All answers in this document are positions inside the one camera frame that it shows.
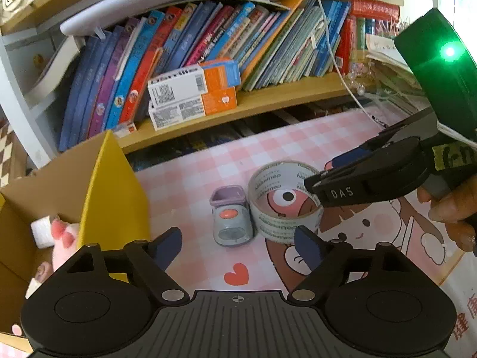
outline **tape roll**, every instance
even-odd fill
[[[263,166],[252,175],[248,186],[249,203],[259,233],[276,243],[293,243],[297,226],[306,226],[314,232],[318,229],[323,206],[316,195],[306,190],[303,183],[304,179],[318,173],[315,168],[298,161],[280,161]],[[298,217],[272,215],[260,201],[276,190],[286,190],[293,195],[294,190],[299,190],[315,203],[316,209]]]

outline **purple book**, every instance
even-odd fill
[[[121,56],[126,48],[126,44],[133,33],[135,26],[139,23],[139,20],[131,17],[128,19],[124,31],[116,44],[113,56],[108,64],[106,73],[104,74],[103,82],[98,93],[98,100],[96,101],[95,111],[92,115],[91,125],[88,133],[88,138],[93,137],[101,132],[101,125],[103,124],[103,118],[107,116],[106,107],[108,106],[108,100],[111,96],[111,91],[114,85],[114,74]]]

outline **gray base plate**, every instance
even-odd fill
[[[49,355],[33,353],[34,358]],[[198,291],[162,309],[151,328],[107,358],[366,358],[333,335],[318,313],[286,303],[278,291]],[[444,358],[442,351],[422,356]]]

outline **pink checkered tablecloth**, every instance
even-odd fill
[[[306,274],[293,246],[258,235],[237,248],[217,245],[209,198],[219,186],[240,184],[277,160],[297,160],[322,170],[333,157],[373,137],[379,127],[361,111],[348,111],[239,139],[137,173],[150,203],[151,237],[171,226],[182,230],[183,247],[168,274],[190,295],[196,289],[280,289],[286,296]],[[441,223],[427,219],[429,204],[416,192],[392,201],[325,209],[319,236],[345,233],[356,248],[392,242],[452,298],[457,324],[446,352],[477,357],[477,258],[463,254]],[[0,358],[26,354],[0,344]]]

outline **red book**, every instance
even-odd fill
[[[158,50],[164,45],[165,40],[168,38],[169,33],[176,25],[181,14],[182,9],[177,7],[168,7],[165,12],[164,19],[154,34],[154,37],[152,38],[151,43],[149,44],[149,47],[147,48],[136,71],[136,75],[134,76],[133,83],[129,89],[118,124],[128,124],[133,120],[137,106],[139,105],[147,86],[147,81],[150,79],[151,74],[154,71],[152,65],[157,64]]]
[[[350,0],[350,16],[373,18],[376,20],[399,20],[399,6],[378,0]]]
[[[222,9],[220,9],[217,16],[215,16],[214,20],[212,20],[211,24],[207,27],[204,35],[202,35],[202,38],[197,43],[196,48],[194,51],[192,51],[192,54],[190,54],[190,57],[187,59],[187,62],[184,66],[190,66],[192,64],[196,64],[199,61],[202,53],[211,42],[212,38],[219,31],[222,24],[225,23],[225,20],[228,19],[233,11],[234,8],[230,5],[225,5]]]
[[[339,72],[346,75],[349,72],[351,50],[356,48],[356,17],[348,15],[341,28],[341,41],[336,50],[336,64]]]

